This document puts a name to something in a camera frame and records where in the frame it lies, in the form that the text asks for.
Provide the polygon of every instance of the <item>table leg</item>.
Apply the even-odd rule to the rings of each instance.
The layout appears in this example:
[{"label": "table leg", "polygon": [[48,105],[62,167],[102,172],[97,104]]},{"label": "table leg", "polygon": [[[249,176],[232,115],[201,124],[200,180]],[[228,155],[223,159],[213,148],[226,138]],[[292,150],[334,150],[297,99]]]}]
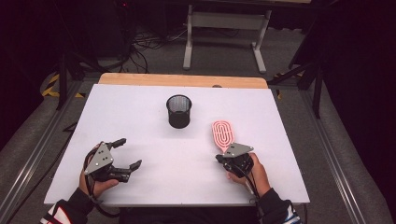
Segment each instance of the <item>table leg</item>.
[{"label": "table leg", "polygon": [[265,73],[267,71],[264,65],[264,61],[262,60],[262,53],[260,52],[260,47],[262,46],[262,40],[264,39],[265,31],[267,30],[268,22],[271,17],[271,12],[271,10],[267,10],[265,12],[265,17],[262,18],[262,26],[259,31],[259,37],[257,39],[257,42],[251,43],[260,73]]},{"label": "table leg", "polygon": [[187,43],[186,51],[184,52],[183,69],[189,70],[191,67],[191,54],[192,54],[192,5],[189,5],[189,15],[187,17]]}]

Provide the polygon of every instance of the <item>human hand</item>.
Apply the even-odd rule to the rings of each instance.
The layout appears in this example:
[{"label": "human hand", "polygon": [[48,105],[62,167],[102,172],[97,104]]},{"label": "human hand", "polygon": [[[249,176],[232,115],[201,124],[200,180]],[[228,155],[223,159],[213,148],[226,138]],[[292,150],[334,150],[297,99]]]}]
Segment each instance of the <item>human hand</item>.
[{"label": "human hand", "polygon": [[[87,189],[87,184],[86,184],[86,179],[85,179],[85,174],[84,174],[84,168],[81,171],[81,174],[79,176],[79,185],[78,187],[87,195],[90,195]],[[90,181],[90,184],[94,184],[93,186],[93,196],[95,198],[99,198],[100,195],[107,189],[111,189],[114,186],[117,186],[119,184],[119,181],[116,179],[109,179],[106,182],[99,182],[99,181]]]},{"label": "human hand", "polygon": [[[259,158],[255,153],[249,153],[251,159],[253,159],[253,168],[248,175],[250,180],[256,185],[259,196],[264,195],[268,190],[271,189],[270,183],[268,182],[268,176],[265,172],[264,166],[260,163]],[[233,173],[228,173],[231,180],[235,183],[246,185],[247,180],[245,177],[239,178]]]}]

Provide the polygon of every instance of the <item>wooden table edge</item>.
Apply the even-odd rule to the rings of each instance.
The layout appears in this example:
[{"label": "wooden table edge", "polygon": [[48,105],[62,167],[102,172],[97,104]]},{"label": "wooden table edge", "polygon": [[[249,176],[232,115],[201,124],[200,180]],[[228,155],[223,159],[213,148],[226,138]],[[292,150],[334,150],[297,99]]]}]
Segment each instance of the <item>wooden table edge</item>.
[{"label": "wooden table edge", "polygon": [[103,73],[98,83],[135,86],[268,89],[267,82],[262,77],[212,77],[196,75]]}]

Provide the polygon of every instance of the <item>black cable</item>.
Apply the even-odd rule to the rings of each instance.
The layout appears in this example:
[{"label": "black cable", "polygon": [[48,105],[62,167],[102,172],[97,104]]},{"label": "black cable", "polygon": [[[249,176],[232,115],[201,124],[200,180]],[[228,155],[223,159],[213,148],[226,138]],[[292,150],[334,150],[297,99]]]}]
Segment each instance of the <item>black cable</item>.
[{"label": "black cable", "polygon": [[247,179],[247,182],[250,185],[250,188],[253,190],[253,193],[256,196],[257,200],[259,200],[260,199],[260,195],[259,195],[259,192],[257,191],[256,184],[253,185],[253,183],[251,182],[251,180],[248,177],[248,175],[245,174],[245,172],[243,172],[241,168],[239,168],[238,166],[235,166],[235,165],[233,165],[232,168],[236,168],[237,170],[239,170],[240,173],[242,173],[244,175],[244,177]]},{"label": "black cable", "polygon": [[308,224],[308,208],[306,207],[306,203],[304,204],[304,216],[305,216],[304,224]]},{"label": "black cable", "polygon": [[[91,156],[93,156],[93,155],[96,153],[96,150],[97,150],[97,149],[98,149],[98,147],[92,149],[92,150],[87,154],[87,156],[85,157],[85,160],[84,160],[84,170],[87,169],[87,166],[88,166],[88,164],[89,164],[90,158],[91,158]],[[85,185],[86,185],[86,187],[87,187],[89,196],[92,197],[93,200],[97,201],[95,195],[93,194],[93,190],[94,190],[94,188],[95,188],[95,180],[93,180],[93,178],[92,178],[92,185],[90,186],[89,175],[84,175],[84,178],[85,178]],[[96,208],[102,215],[104,215],[104,216],[106,216],[106,217],[119,217],[119,216],[120,216],[120,213],[117,213],[117,214],[108,213],[108,212],[105,211],[105,210],[100,206],[100,204],[97,203],[97,202],[94,202],[94,206],[95,206],[95,208]]]},{"label": "black cable", "polygon": [[30,189],[30,191],[27,193],[27,195],[24,197],[24,199],[21,201],[21,203],[18,205],[18,207],[14,210],[14,212],[12,213],[12,215],[9,217],[9,219],[7,220],[7,224],[9,224],[11,222],[11,220],[17,215],[17,213],[20,211],[20,209],[23,207],[23,205],[26,203],[26,201],[29,199],[29,197],[32,195],[32,193],[35,191],[35,189],[41,184],[41,182],[43,181],[43,179],[47,176],[47,174],[50,172],[50,170],[52,169],[52,167],[55,165],[56,161],[59,160],[59,158],[62,155],[62,152],[64,152],[64,150],[66,149],[67,144],[69,143],[70,139],[73,136],[74,130],[70,130],[70,128],[72,128],[73,126],[76,126],[77,123],[74,122],[72,125],[66,127],[65,129],[63,129],[63,132],[68,132],[70,133],[69,136],[66,139],[66,142],[64,143],[64,145],[61,147],[61,150],[59,150],[58,154],[55,157],[55,160],[52,162],[52,164],[49,166],[49,168],[47,169],[47,171],[40,177],[40,179],[37,181],[37,183]]}]

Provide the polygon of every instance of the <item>metal rail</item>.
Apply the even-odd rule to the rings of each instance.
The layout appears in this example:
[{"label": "metal rail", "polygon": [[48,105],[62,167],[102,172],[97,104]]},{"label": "metal rail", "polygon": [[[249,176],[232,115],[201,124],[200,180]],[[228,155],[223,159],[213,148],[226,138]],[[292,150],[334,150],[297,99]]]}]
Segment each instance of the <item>metal rail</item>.
[{"label": "metal rail", "polygon": [[320,121],[316,118],[314,111],[312,109],[312,99],[307,91],[300,91],[301,97],[303,98],[304,105],[307,108],[310,118],[315,124],[315,128],[320,137],[321,143],[323,145],[323,153],[325,155],[327,163],[329,163],[330,169],[332,170],[332,176],[334,177],[335,183],[340,190],[341,196],[343,197],[346,209],[353,223],[365,224],[366,221],[361,213],[358,203],[355,200],[352,189],[347,181],[343,169],[335,156],[334,150],[332,149],[332,144],[328,138],[328,135]]},{"label": "metal rail", "polygon": [[[81,85],[81,82],[75,81],[71,84],[68,95],[74,96],[78,92],[78,89]],[[13,209],[16,207],[18,200],[20,199],[23,191],[25,190],[27,184],[29,183],[35,169],[40,163],[44,153],[46,152],[51,139],[54,135],[54,131],[58,127],[59,122],[61,121],[64,112],[67,107],[70,105],[70,102],[73,100],[73,97],[68,97],[64,106],[55,111],[53,117],[51,118],[47,129],[44,131],[40,140],[38,141],[35,149],[33,150],[31,156],[24,164],[23,168],[18,173],[18,177],[12,185],[10,191],[8,192],[6,198],[3,200],[0,206],[0,223],[7,223],[9,216],[12,214]]]}]

